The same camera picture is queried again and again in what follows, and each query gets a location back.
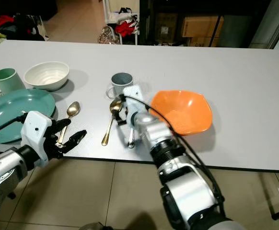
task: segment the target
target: tiled floor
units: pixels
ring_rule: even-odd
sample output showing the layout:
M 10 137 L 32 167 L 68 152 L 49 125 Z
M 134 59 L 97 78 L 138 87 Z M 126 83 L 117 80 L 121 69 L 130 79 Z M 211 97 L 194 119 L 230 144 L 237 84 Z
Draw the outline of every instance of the tiled floor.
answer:
M 102 1 L 57 0 L 58 13 L 45 22 L 50 41 L 97 43 L 105 25 Z
M 50 41 L 96 43 L 102 2 L 59 0 L 45 23 Z M 279 173 L 212 170 L 226 198 L 227 216 L 248 230 L 279 230 Z M 115 229 L 172 229 L 153 165 L 52 160 L 32 170 L 0 210 L 0 230 L 75 230 L 90 222 Z

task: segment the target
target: white table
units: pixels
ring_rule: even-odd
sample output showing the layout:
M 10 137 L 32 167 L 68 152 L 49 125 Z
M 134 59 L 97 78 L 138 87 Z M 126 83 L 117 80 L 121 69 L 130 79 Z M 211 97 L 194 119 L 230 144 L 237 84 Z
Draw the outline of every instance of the white table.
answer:
M 147 102 L 159 90 L 205 95 L 213 125 L 186 139 L 208 166 L 279 171 L 279 51 L 32 41 L 0 45 L 0 69 L 15 68 L 21 77 L 31 66 L 52 60 L 70 66 L 68 84 L 52 93 L 54 117 L 65 118 L 67 106 L 79 101 L 81 112 L 72 118 L 66 137 L 82 128 L 88 131 L 67 156 L 151 162 L 140 141 L 134 149 L 123 144 L 128 141 L 126 126 L 114 123 L 109 144 L 101 145 L 110 119 L 105 91 L 113 74 L 127 72 Z M 11 146 L 19 142 L 0 144 L 0 151 Z

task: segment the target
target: orange bowl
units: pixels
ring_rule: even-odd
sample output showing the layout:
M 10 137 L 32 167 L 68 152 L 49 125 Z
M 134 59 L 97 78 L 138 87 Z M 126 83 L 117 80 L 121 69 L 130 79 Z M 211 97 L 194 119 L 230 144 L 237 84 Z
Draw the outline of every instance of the orange bowl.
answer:
M 190 91 L 159 91 L 151 107 L 160 112 L 180 135 L 199 133 L 210 128 L 212 111 L 202 94 Z M 151 114 L 163 120 L 156 112 Z

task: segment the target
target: green plate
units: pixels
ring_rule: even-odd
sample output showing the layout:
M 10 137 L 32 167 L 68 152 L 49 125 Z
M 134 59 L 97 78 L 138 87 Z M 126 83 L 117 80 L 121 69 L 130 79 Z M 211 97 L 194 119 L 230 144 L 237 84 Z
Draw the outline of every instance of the green plate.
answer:
M 51 116 L 55 110 L 55 101 L 50 93 L 38 89 L 17 90 L 0 97 L 0 125 L 22 115 L 22 111 L 39 111 Z M 14 122 L 0 130 L 0 143 L 21 139 L 23 124 Z

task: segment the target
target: silver spoon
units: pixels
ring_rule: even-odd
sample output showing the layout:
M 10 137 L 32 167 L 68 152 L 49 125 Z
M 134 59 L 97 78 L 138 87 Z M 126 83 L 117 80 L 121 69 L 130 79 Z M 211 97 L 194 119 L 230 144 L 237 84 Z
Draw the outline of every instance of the silver spoon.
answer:
M 68 115 L 68 118 L 71 119 L 73 116 L 77 115 L 78 113 L 80 112 L 80 104 L 79 102 L 73 102 L 71 103 L 68 108 L 67 108 L 67 115 Z M 61 131 L 61 134 L 56 142 L 56 146 L 58 146 L 59 148 L 62 148 L 63 147 L 63 138 L 64 138 L 64 135 L 65 135 L 65 132 L 66 132 L 66 129 L 67 129 L 67 126 L 65 126 L 62 131 Z
M 128 141 L 128 148 L 132 149 L 134 148 L 134 128 L 131 128 L 129 141 Z
M 121 109 L 122 109 L 122 101 L 119 99 L 114 99 L 110 104 L 110 111 L 112 113 L 111 120 L 110 120 L 109 126 L 107 127 L 105 136 L 103 137 L 103 139 L 101 141 L 101 144 L 103 146 L 106 146 L 109 142 L 110 130 L 111 130 L 112 122 L 114 119 L 114 112 L 120 112 Z

